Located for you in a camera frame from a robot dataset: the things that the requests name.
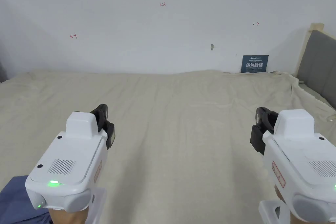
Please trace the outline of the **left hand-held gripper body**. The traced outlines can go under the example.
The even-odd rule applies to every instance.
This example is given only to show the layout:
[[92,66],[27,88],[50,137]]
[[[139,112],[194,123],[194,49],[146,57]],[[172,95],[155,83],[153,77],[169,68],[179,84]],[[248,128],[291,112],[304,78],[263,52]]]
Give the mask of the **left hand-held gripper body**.
[[89,207],[86,223],[98,224],[107,191],[97,185],[114,139],[113,123],[106,120],[98,132],[92,113],[72,112],[26,179],[32,207],[69,213]]

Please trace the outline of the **person's right hand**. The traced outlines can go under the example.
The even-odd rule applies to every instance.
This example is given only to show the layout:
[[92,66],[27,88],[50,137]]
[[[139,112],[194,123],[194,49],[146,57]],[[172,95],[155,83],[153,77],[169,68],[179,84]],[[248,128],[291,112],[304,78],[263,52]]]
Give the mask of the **person's right hand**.
[[[281,195],[281,193],[280,193],[280,191],[279,191],[279,189],[276,185],[274,186],[274,189],[275,189],[277,197],[286,204],[283,196]],[[297,219],[291,212],[290,212],[290,224],[297,224]]]

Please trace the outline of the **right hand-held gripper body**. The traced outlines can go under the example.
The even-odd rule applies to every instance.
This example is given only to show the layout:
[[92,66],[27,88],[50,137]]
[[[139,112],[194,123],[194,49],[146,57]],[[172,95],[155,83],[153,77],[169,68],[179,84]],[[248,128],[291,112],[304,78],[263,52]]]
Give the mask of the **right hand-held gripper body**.
[[259,213],[265,224],[289,224],[290,212],[306,223],[335,223],[336,148],[315,133],[306,110],[282,110],[274,133],[253,125],[250,143],[278,187],[281,200],[263,200]]

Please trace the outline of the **person's left hand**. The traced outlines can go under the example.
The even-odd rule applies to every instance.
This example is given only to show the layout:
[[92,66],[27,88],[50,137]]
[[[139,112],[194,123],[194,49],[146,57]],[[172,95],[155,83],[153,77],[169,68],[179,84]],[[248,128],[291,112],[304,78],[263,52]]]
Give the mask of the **person's left hand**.
[[89,207],[73,213],[66,212],[65,210],[49,209],[49,213],[54,224],[85,224]]

